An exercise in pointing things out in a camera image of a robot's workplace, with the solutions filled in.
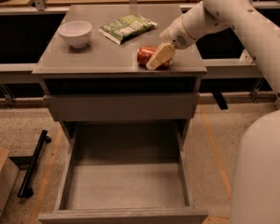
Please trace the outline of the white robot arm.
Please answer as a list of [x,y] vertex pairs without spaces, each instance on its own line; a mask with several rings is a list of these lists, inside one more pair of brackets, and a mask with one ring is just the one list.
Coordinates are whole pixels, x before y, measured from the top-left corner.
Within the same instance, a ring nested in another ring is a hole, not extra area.
[[201,37],[232,28],[277,96],[279,109],[257,119],[238,147],[231,224],[280,224],[280,28],[251,0],[202,0],[161,33],[167,42],[149,59],[154,70]]

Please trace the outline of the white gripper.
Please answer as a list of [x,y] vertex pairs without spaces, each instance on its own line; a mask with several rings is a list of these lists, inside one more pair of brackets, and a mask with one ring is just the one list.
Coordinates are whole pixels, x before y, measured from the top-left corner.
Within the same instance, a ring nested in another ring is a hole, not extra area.
[[163,30],[160,38],[170,43],[162,43],[158,46],[146,64],[148,70],[155,70],[163,63],[171,60],[175,56],[175,48],[187,49],[196,43],[196,40],[186,31],[184,16],[180,16]]

